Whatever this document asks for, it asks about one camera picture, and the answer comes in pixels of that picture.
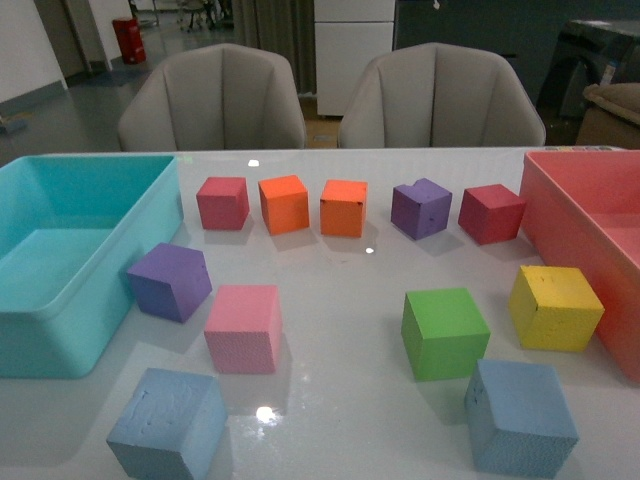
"foam cube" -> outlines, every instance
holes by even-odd
[[[503,185],[467,188],[458,224],[479,245],[516,238],[525,201]]]
[[[447,228],[452,194],[422,178],[393,189],[391,222],[414,240]]]
[[[219,373],[274,373],[282,312],[275,285],[221,285],[204,329]]]
[[[320,197],[320,233],[360,238],[367,214],[367,182],[327,180]]]
[[[464,404],[481,471],[553,478],[579,440],[549,365],[479,360]]]
[[[407,292],[401,333],[418,381],[468,377],[491,335],[466,288]]]
[[[309,192],[296,175],[258,182],[262,218],[271,235],[309,227]]]
[[[242,230],[249,215],[244,177],[209,177],[196,194],[202,228]]]
[[[203,480],[226,421],[215,378],[150,368],[107,444],[130,477]]]
[[[184,323],[211,293],[204,254],[160,243],[127,271],[140,310]]]
[[[522,266],[509,297],[509,313],[524,348],[580,352],[604,307],[580,269]]]

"red plastic bin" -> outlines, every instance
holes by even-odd
[[[147,59],[147,54],[142,44],[138,20],[135,18],[116,18],[112,23],[122,53],[122,61],[128,64],[144,62]]]

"desk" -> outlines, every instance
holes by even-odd
[[[477,246],[457,225],[464,188],[518,191],[523,149],[184,153],[185,211],[174,243],[204,251],[214,289],[280,289],[284,342],[271,376],[219,377],[230,417],[210,478],[505,479],[473,468],[463,408],[468,379],[416,383],[400,337],[407,290],[466,287],[492,330],[487,358],[552,364],[581,440],[557,479],[637,478],[640,388],[597,339],[581,354],[520,348],[507,310],[518,267],[540,264],[522,236]],[[259,167],[249,167],[249,160]],[[297,174],[311,228],[270,237],[257,182]],[[240,232],[205,232],[195,193],[207,176],[245,176]],[[392,188],[427,177],[453,192],[449,227],[414,242],[390,221]],[[327,179],[369,182],[361,239],[319,233]],[[202,336],[213,302],[184,325],[134,306],[94,371],[79,380],[0,379],[0,478],[126,479],[105,439],[148,367],[216,375]],[[256,416],[260,406],[273,415]]]

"glossy table surface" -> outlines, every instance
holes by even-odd
[[[213,293],[184,325],[134,305],[88,376],[0,379],[0,478],[128,478],[105,440],[148,367],[219,377],[230,417],[211,479],[509,478],[474,470],[463,407],[468,379],[417,383],[411,373],[400,337],[404,294],[449,287],[468,288],[485,317],[487,358],[556,367],[581,436],[556,478],[637,478],[640,388],[595,338],[578,354],[523,350],[507,299],[519,266],[540,258],[522,233],[480,247],[457,224],[465,188],[502,183],[518,192],[524,152],[180,154],[185,218],[173,242],[204,252],[214,293],[221,284],[278,285],[278,372],[217,375],[202,335]],[[289,174],[309,190],[311,227],[271,237],[257,182]],[[243,230],[202,229],[195,194],[208,176],[247,178]],[[391,194],[424,177],[450,190],[453,202],[448,228],[416,242],[390,223]],[[362,238],[320,234],[328,179],[368,182]]]

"plastic storage box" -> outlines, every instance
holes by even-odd
[[[640,151],[529,152],[520,196],[527,237],[582,270],[605,309],[596,334],[640,382]]]
[[[182,222],[177,162],[23,157],[0,205],[0,376],[83,376],[131,307],[127,268]]]

